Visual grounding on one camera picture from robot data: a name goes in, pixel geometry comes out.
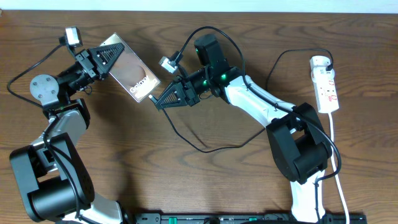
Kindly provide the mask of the Samsung Galaxy smartphone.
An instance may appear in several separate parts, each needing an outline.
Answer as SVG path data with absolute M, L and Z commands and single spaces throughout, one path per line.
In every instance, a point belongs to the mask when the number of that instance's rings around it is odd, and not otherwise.
M 124 51 L 109 73 L 136 102 L 140 103 L 160 85 L 160 80 L 117 33 L 108 37 L 100 46 L 118 43 L 123 44 Z

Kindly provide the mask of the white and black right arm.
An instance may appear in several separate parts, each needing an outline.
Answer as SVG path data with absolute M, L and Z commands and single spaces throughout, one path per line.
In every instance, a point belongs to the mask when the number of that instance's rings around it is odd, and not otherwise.
M 202 68 L 191 74 L 180 66 L 179 51 L 160 60 L 168 72 L 180 74 L 153 101 L 156 108 L 193 106 L 201 94 L 210 91 L 245 111 L 264 126 L 273 160 L 290 181 L 293 217 L 299 222 L 320 223 L 326 214 L 322 178 L 332 149 L 315 109 L 308 103 L 295 106 L 274 97 L 243 70 L 230 66 L 215 35 L 201 36 L 194 46 Z

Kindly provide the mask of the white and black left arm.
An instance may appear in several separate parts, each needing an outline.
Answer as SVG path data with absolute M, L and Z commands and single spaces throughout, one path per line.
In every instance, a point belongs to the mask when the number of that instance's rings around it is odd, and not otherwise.
M 37 75 L 30 92 L 40 102 L 49 125 L 28 146 L 11 152 L 9 160 L 24 208 L 35 222 L 134 223 L 115 200 L 95 192 L 75 146 L 90 125 L 82 99 L 71 97 L 96 80 L 104 80 L 124 51 L 121 43 L 75 52 L 75 64 L 57 76 Z

